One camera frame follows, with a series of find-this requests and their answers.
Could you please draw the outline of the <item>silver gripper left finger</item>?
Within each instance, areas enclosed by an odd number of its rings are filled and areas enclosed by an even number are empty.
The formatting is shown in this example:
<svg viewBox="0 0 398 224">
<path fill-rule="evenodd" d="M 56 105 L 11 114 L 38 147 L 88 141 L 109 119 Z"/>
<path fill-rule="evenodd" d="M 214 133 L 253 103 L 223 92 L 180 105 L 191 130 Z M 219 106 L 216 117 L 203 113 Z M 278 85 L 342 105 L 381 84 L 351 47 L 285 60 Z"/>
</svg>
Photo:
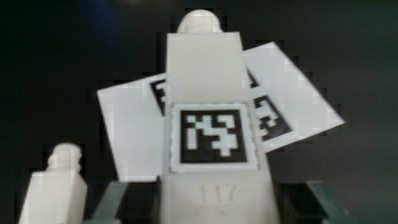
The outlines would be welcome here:
<svg viewBox="0 0 398 224">
<path fill-rule="evenodd" d="M 121 220 L 116 218 L 116 215 L 127 193 L 127 188 L 128 188 L 127 183 L 123 182 L 109 183 L 98 208 L 93 214 L 93 218 L 88 220 L 88 224 L 121 224 Z"/>
</svg>

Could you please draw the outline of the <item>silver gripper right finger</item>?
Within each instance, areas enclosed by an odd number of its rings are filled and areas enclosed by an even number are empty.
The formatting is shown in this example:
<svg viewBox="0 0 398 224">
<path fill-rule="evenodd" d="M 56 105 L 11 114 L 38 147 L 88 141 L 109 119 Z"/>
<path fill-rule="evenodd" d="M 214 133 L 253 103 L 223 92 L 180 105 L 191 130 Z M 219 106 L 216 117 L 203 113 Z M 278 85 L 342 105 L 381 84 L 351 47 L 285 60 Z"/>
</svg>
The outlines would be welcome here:
<svg viewBox="0 0 398 224">
<path fill-rule="evenodd" d="M 278 184 L 283 224 L 356 224 L 336 195 L 320 181 Z"/>
</svg>

